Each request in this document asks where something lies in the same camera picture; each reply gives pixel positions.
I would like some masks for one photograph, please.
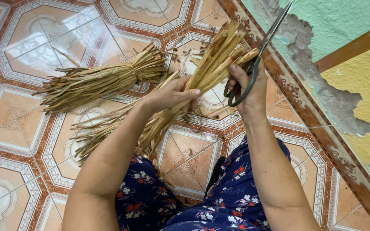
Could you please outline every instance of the floral pants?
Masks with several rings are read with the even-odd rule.
[[[290,161],[288,148],[277,139]],[[115,200],[120,230],[270,230],[255,181],[246,137],[226,158],[204,202],[184,209],[146,158],[133,156]]]

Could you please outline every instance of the scissor blade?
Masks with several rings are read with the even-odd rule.
[[[270,41],[275,36],[275,33],[278,30],[279,26],[282,24],[282,22],[284,21],[284,19],[287,17],[288,12],[291,9],[291,6],[292,6],[292,2],[288,3],[288,5],[285,7],[284,11],[282,13],[280,13],[280,15],[278,16],[278,18],[272,24],[272,26],[268,30],[268,33],[266,33],[264,39],[261,42],[261,51],[259,53],[259,56],[266,49],[266,47],[269,45]]]

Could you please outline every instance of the woman's right hand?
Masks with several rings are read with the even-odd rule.
[[[249,92],[247,97],[238,105],[236,109],[241,115],[244,123],[248,123],[252,120],[263,119],[266,111],[266,83],[268,77],[265,73],[265,67],[263,60],[260,61],[258,66],[258,76],[252,90]],[[231,76],[228,81],[228,89],[234,89],[236,82],[238,81],[241,86],[241,94],[245,91],[251,77],[246,75],[246,72],[236,64],[232,64],[229,67]]]

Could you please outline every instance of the scissors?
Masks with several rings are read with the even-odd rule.
[[[260,53],[252,60],[248,61],[242,66],[242,69],[246,71],[246,74],[248,76],[252,75],[251,81],[249,82],[248,86],[246,87],[243,94],[235,99],[235,103],[232,103],[234,100],[236,94],[240,92],[240,84],[236,82],[236,85],[234,86],[234,89],[228,92],[228,83],[225,86],[224,89],[224,97],[229,98],[228,99],[228,106],[235,107],[236,105],[240,104],[246,96],[249,94],[249,92],[252,90],[252,87],[255,84],[255,81],[257,80],[258,76],[258,65],[261,61],[261,55],[263,51],[266,49],[266,47],[270,44],[270,41],[275,36],[276,31],[278,30],[279,26],[281,25],[282,21],[286,18],[288,15],[289,10],[291,9],[292,2],[288,3],[288,5],[285,7],[284,11],[278,16],[278,18],[275,20],[275,22],[272,24],[271,28],[269,29],[268,33],[265,35],[264,39],[261,42],[260,45]]]

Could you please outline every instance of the brown wooden trim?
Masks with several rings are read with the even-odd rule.
[[[319,68],[320,72],[324,72],[368,50],[370,50],[370,31],[321,58],[314,64]]]

